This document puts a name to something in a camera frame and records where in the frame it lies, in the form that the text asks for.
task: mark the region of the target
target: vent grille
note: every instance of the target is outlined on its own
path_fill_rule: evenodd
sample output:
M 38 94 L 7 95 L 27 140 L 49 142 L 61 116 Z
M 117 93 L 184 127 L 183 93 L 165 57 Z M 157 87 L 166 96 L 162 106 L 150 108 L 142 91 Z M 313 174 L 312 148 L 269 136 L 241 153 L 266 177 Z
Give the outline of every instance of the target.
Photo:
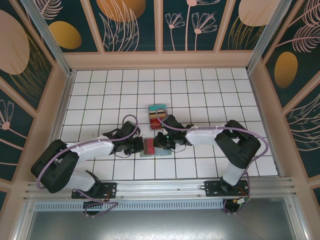
M 84 210 L 83 202 L 38 202 L 35 212 L 75 212 Z M 110 206 L 98 205 L 88 211 L 106 210 Z M 161 201 L 121 201 L 112 211 L 144 211 L 144 210 L 190 210 L 190 209 L 222 209 L 222 199 L 203 200 L 161 200 Z

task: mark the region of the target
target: white tile floor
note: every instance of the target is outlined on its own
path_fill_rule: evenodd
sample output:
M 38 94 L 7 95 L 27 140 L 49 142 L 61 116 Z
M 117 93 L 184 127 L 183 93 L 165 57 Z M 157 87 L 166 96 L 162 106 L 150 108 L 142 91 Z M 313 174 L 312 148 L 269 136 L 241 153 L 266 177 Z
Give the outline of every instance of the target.
M 117 127 L 127 114 L 138 117 L 141 136 L 150 131 L 147 107 L 166 104 L 168 112 L 184 125 L 199 127 L 224 125 L 237 120 L 263 137 L 263 128 L 251 85 L 244 68 L 141 69 L 78 71 L 61 139 L 81 142 Z M 221 177 L 229 163 L 217 146 L 177 146 L 171 156 L 129 158 L 109 155 L 79 166 L 93 171 L 101 180 L 192 179 Z M 250 176 L 277 176 L 268 151 L 248 169 Z

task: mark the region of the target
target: gold circle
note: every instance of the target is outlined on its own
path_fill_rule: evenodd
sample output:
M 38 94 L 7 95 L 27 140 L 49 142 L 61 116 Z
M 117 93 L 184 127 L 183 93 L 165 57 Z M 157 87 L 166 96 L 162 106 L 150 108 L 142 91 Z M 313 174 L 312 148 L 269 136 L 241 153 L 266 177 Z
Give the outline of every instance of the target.
M 260 27 L 269 22 L 279 0 L 241 0 L 239 18 L 247 26 Z
M 28 35 L 10 14 L 0 10 L 0 69 L 12 75 L 21 74 L 30 56 Z
M 80 47 L 82 40 L 80 33 L 71 24 L 65 21 L 55 21 L 49 28 L 60 47 L 65 49 L 76 49 Z
M 146 0 L 96 0 L 99 8 L 109 19 L 116 22 L 128 22 L 130 16 L 125 11 L 131 9 L 136 18 L 139 18 L 146 9 Z
M 298 60 L 289 52 L 283 52 L 277 59 L 274 68 L 275 83 L 282 89 L 288 87 L 296 77 Z

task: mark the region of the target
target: metal base plate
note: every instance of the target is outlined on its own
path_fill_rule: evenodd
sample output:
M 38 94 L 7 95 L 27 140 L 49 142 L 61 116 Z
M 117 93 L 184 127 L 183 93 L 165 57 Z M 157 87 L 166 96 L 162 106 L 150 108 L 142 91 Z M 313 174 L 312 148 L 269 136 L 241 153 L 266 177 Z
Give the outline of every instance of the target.
M 221 189 L 221 181 L 213 180 L 213 181 L 205 181 L 204 189 L 205 195 L 207 197 L 237 197 L 242 196 L 242 192 L 239 189 L 241 188 L 246 194 L 248 194 L 248 182 L 247 180 L 240 180 L 237 185 L 230 188 L 228 192 L 225 192 Z
M 116 182 L 102 182 L 101 186 L 100 186 L 100 190 L 95 196 L 93 196 L 92 193 L 88 192 L 88 191 L 85 191 L 84 193 L 94 199 L 106 199 L 107 197 L 109 199 L 114 199 L 116 197 L 116 193 L 117 193 L 117 183 Z M 81 195 L 77 191 L 72 191 L 71 198 L 72 199 L 86 199 L 85 196 Z

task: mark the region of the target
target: enclosure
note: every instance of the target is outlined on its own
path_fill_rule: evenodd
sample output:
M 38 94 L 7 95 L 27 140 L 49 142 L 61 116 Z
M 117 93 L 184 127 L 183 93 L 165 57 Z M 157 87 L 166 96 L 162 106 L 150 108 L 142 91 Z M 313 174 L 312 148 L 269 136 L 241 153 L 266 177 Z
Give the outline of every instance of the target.
M 319 239 L 319 15 L 319 0 L 2 1 L 1 239 Z M 36 187 L 51 142 L 95 139 L 126 115 L 154 138 L 158 104 L 183 126 L 236 120 L 267 141 L 242 212 L 200 187 L 227 170 L 216 144 L 77 165 L 117 185 L 98 219 L 72 190 Z

